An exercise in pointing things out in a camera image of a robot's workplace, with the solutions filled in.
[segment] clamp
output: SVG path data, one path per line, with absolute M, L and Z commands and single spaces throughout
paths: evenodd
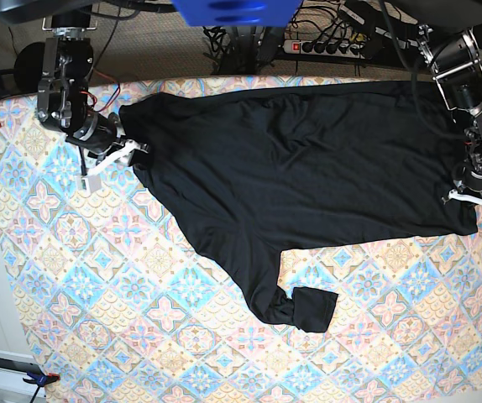
M 54 384 L 54 382 L 57 382 L 60 380 L 60 376 L 57 374 L 33 374 L 31 372 L 27 372 L 26 375 L 32 379 L 25 379 L 23 378 L 23 381 L 26 382 L 27 384 L 31 385 L 37 385 L 38 389 L 34 392 L 34 395 L 32 396 L 32 399 L 30 400 L 30 403 L 34 401 L 36 396 L 38 395 L 38 392 L 41 388 L 45 387 L 46 385 L 49 384 Z

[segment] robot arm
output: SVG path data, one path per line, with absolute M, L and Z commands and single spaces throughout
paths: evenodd
M 140 7 L 149 5 L 140 0 L 123 1 Z M 0 0 L 0 18 L 5 21 L 18 23 L 54 14 L 54 38 L 45 44 L 39 83 L 38 119 L 44 127 L 65 133 L 67 142 L 87 149 L 88 155 L 97 158 L 97 166 L 91 169 L 91 174 L 98 173 L 114 160 L 131 165 L 135 153 L 147 152 L 145 144 L 124 137 L 116 116 L 105 118 L 87 106 L 86 78 L 93 66 L 93 51 L 84 33 L 90 17 L 78 11 L 60 12 L 82 6 L 88 6 L 89 11 L 90 4 L 95 2 Z M 482 205 L 482 66 L 478 45 L 468 28 L 482 24 L 482 0 L 390 0 L 389 3 L 422 22 L 418 26 L 417 43 L 427 69 L 448 110 L 469 114 L 469 127 L 463 135 L 467 156 L 453 172 L 456 189 L 443 200 L 457 199 Z M 389 32 L 394 36 L 391 25 Z M 400 54 L 397 40 L 394 43 Z M 422 59 L 419 59 L 416 68 L 421 63 Z M 92 179 L 83 167 L 81 183 L 90 191 L 95 190 L 92 186 L 95 180 Z

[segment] red wire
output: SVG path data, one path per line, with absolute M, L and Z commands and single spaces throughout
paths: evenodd
M 102 107 L 101 109 L 99 109 L 97 112 L 103 112 L 105 109 L 107 109 L 108 107 L 110 107 L 114 101 L 116 101 L 116 98 L 118 98 L 118 96 L 120 95 L 120 93 L 122 92 L 121 90 L 121 86 L 120 86 L 120 83 L 118 80 L 116 80 L 115 78 L 105 74 L 105 73 L 101 73 L 99 70 L 97 69 L 93 69 L 99 76 L 103 77 L 103 78 L 106 78 L 107 80 L 113 82 L 114 84 L 117 84 L 118 85 L 118 88 L 116 88 L 116 90 L 114 91 L 114 93 L 111 95 L 111 97 L 108 99 L 107 103 L 105 104 L 104 107 Z
M 97 97 L 88 91 L 81 91 L 81 94 L 88 95 L 92 99 L 92 108 L 96 106 Z

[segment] black t-shirt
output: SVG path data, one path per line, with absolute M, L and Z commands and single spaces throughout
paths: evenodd
M 121 109 L 151 145 L 135 174 L 193 248 L 215 260 L 262 321 L 325 332 L 337 294 L 277 285 L 280 252 L 390 238 L 468 235 L 474 209 L 443 204 L 460 141 L 418 120 L 407 82 L 154 95 Z M 433 85 L 423 108 L 456 131 Z

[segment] t-shirt sleeve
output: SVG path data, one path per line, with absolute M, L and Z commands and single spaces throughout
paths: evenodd
M 209 233 L 199 254 L 214 259 L 239 286 L 249 309 L 263 323 L 294 325 L 305 332 L 326 332 L 338 294 L 296 287 L 292 298 L 278 285 L 280 251 L 252 235 Z

